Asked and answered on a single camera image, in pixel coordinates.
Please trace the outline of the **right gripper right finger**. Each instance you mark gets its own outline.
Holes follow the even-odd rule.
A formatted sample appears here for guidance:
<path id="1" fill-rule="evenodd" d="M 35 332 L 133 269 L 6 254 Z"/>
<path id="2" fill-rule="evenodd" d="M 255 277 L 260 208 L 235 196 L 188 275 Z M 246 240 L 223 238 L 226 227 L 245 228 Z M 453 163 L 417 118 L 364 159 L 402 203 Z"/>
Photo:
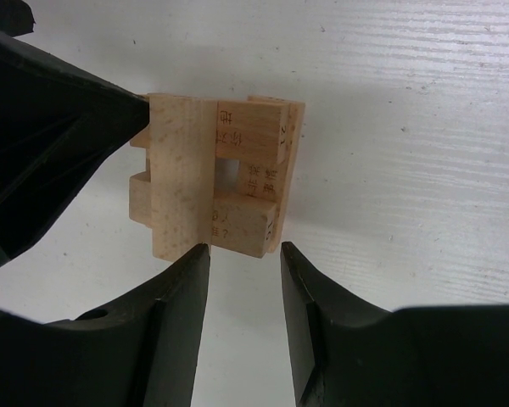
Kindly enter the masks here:
<path id="1" fill-rule="evenodd" d="M 281 248 L 298 406 L 509 406 L 509 304 L 381 309 Z"/>

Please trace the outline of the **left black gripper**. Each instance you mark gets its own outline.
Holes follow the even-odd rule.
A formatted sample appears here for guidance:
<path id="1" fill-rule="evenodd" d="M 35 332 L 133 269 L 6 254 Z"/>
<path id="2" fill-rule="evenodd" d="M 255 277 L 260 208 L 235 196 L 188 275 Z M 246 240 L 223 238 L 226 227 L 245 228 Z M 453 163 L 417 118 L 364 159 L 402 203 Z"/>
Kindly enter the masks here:
<path id="1" fill-rule="evenodd" d="M 22 0 L 0 0 L 0 31 L 11 37 L 34 31 L 34 15 L 28 3 Z"/>

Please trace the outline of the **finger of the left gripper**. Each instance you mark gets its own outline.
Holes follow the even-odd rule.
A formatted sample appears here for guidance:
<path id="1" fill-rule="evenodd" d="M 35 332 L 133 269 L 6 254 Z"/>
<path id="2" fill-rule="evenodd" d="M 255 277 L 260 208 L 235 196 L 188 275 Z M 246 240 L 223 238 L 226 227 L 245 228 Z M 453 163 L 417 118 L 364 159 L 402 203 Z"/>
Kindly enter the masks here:
<path id="1" fill-rule="evenodd" d="M 0 267 L 148 121 L 143 97 L 0 31 Z"/>

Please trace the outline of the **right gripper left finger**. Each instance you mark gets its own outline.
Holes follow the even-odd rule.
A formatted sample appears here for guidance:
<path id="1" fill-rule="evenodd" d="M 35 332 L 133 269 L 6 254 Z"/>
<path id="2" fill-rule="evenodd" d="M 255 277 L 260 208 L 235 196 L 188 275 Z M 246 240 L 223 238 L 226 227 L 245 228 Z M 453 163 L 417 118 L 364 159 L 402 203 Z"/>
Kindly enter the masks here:
<path id="1" fill-rule="evenodd" d="M 188 406 L 210 253 L 204 244 L 74 320 L 0 310 L 0 406 Z"/>

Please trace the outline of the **wood block one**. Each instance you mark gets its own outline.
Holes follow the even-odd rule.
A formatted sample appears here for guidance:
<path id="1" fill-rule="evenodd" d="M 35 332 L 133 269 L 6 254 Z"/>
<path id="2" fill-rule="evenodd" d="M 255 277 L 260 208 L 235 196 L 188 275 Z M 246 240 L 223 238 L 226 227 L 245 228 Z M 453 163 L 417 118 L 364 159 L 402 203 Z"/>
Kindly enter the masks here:
<path id="1" fill-rule="evenodd" d="M 154 93 L 149 106 L 153 255 L 175 261 L 211 242 L 217 102 Z"/>

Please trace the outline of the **wood block two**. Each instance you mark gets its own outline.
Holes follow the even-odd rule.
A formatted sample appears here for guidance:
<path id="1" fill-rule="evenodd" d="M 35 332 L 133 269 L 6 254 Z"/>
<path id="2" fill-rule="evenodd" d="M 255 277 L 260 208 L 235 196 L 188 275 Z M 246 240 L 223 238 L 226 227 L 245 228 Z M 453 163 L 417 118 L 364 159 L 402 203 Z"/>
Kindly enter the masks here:
<path id="1" fill-rule="evenodd" d="M 271 241 L 276 207 L 273 202 L 243 195 L 215 197 L 212 244 L 262 258 Z"/>

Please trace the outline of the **wood block five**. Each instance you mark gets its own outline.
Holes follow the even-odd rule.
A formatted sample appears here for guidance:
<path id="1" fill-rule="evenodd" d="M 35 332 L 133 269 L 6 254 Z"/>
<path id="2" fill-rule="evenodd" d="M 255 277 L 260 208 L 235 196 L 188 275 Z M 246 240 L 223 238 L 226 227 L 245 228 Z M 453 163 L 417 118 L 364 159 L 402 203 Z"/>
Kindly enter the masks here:
<path id="1" fill-rule="evenodd" d="M 286 169 L 285 162 L 271 166 L 240 162 L 236 191 L 277 203 L 282 198 Z"/>

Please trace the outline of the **wood block three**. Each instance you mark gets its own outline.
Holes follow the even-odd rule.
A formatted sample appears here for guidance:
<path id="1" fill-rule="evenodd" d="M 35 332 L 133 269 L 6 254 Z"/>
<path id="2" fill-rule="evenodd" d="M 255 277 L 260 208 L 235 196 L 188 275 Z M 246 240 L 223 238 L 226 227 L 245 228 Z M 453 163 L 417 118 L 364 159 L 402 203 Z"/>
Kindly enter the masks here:
<path id="1" fill-rule="evenodd" d="M 220 100 L 216 156 L 251 164 L 280 164 L 286 156 L 288 114 L 286 103 Z"/>

